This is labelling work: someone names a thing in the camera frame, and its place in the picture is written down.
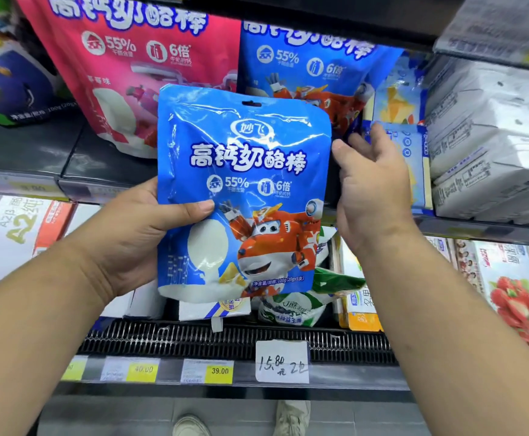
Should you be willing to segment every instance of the shoe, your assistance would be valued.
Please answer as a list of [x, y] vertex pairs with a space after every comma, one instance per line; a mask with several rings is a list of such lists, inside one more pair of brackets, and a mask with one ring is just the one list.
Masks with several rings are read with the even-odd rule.
[[279, 401], [273, 436], [304, 436], [310, 417], [310, 401]]
[[194, 415], [183, 415], [174, 425], [173, 436], [210, 436], [210, 430], [200, 418]]

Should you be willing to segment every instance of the left hand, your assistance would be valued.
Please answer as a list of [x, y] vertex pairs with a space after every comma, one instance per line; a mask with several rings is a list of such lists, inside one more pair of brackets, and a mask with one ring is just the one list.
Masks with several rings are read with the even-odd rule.
[[199, 222], [214, 210], [205, 200], [158, 204], [158, 178], [131, 188], [55, 245], [67, 248], [107, 304], [158, 275], [157, 247], [172, 228]]

